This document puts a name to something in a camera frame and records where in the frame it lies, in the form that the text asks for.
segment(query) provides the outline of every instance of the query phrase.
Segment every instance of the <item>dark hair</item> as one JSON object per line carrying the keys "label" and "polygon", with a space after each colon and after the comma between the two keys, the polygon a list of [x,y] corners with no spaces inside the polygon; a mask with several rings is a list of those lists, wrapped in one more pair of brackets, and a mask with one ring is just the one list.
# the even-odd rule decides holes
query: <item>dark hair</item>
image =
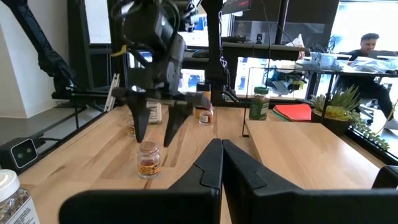
{"label": "dark hair", "polygon": [[371,39],[377,40],[379,37],[380,37],[379,34],[374,34],[374,33],[365,34],[362,36],[361,42],[364,40],[371,40]]}

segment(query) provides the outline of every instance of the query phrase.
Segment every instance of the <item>person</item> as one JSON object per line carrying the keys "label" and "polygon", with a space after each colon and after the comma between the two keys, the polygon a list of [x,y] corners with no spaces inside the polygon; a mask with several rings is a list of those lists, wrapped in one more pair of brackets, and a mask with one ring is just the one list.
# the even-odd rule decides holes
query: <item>person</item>
{"label": "person", "polygon": [[[378,39],[378,34],[370,33],[363,35],[360,44],[361,48],[347,53],[348,55],[352,56],[349,60],[354,61],[358,57],[367,57],[370,51],[374,50]],[[394,119],[394,115],[389,118],[393,109],[390,94],[384,86],[374,82],[374,77],[358,78],[352,76],[341,76],[340,80],[341,84],[345,88],[348,88],[352,85],[357,86],[359,98],[377,99],[381,111],[383,112],[384,116],[389,119],[384,128],[398,130],[398,121]]]}

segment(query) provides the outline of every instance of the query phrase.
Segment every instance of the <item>red folder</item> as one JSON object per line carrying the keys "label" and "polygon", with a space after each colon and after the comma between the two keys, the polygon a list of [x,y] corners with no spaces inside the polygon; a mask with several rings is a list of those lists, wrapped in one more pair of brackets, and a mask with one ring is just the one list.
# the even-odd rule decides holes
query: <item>red folder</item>
{"label": "red folder", "polygon": [[276,110],[292,121],[311,121],[311,107],[302,103],[299,105],[276,105]]}

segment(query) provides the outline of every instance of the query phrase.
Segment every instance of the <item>white jar lid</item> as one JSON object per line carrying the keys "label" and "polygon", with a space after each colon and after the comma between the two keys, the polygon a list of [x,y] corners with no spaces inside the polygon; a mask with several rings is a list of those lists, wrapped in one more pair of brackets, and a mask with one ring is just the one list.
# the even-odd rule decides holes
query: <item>white jar lid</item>
{"label": "white jar lid", "polygon": [[12,170],[0,170],[0,202],[13,195],[21,186],[17,174]]}

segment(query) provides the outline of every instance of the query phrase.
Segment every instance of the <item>green jar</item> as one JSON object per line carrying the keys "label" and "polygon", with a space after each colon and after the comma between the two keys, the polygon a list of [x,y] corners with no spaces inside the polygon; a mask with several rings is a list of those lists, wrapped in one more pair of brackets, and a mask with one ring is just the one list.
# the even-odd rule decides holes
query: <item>green jar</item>
{"label": "green jar", "polygon": [[269,98],[267,97],[268,88],[255,87],[254,96],[251,98],[249,119],[255,121],[265,121],[267,119]]}

